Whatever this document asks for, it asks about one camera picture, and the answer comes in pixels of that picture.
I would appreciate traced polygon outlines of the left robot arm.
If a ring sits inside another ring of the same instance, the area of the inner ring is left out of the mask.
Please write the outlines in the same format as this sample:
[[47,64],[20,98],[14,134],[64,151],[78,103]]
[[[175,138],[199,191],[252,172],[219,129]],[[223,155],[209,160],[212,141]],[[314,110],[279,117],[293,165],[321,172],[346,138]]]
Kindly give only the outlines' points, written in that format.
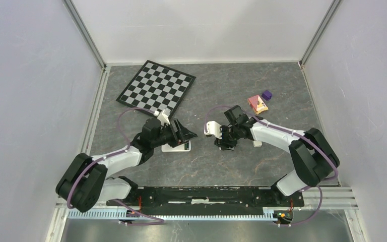
[[133,205],[138,200],[135,185],[127,178],[112,178],[112,175],[145,163],[157,147],[176,148],[196,137],[196,133],[177,119],[169,124],[150,118],[129,145],[98,156],[76,155],[57,183],[55,192],[66,200],[68,208],[80,212],[90,210],[97,202],[114,198],[125,205]]

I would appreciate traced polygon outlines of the short white remote control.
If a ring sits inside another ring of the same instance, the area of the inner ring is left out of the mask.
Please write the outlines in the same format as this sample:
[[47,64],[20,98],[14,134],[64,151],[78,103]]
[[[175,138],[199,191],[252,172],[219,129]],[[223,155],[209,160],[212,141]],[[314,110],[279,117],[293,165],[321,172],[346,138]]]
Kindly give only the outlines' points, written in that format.
[[171,147],[168,144],[161,146],[161,151],[163,153],[189,152],[190,150],[191,150],[191,141],[188,141],[176,147]]

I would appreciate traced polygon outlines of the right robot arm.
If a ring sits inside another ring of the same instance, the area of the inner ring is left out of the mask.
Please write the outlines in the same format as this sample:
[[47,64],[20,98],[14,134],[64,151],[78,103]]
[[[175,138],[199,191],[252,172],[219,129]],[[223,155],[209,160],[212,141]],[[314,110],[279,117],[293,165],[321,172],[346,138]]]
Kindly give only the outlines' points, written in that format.
[[271,200],[283,206],[295,192],[317,187],[322,181],[338,176],[340,161],[323,133],[311,128],[294,130],[273,124],[262,117],[248,115],[238,105],[225,111],[228,125],[204,123],[204,134],[214,136],[220,150],[233,150],[238,140],[266,143],[290,154],[294,169],[272,185]]

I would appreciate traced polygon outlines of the long white remote control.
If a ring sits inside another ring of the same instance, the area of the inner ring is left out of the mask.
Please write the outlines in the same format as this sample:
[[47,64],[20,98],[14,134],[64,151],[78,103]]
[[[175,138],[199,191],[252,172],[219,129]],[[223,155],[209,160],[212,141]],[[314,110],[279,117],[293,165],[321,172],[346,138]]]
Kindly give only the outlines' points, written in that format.
[[253,144],[253,146],[254,146],[255,148],[261,147],[261,146],[263,145],[263,143],[262,143],[261,141],[256,141],[256,140],[254,140],[254,141],[252,142],[252,144]]

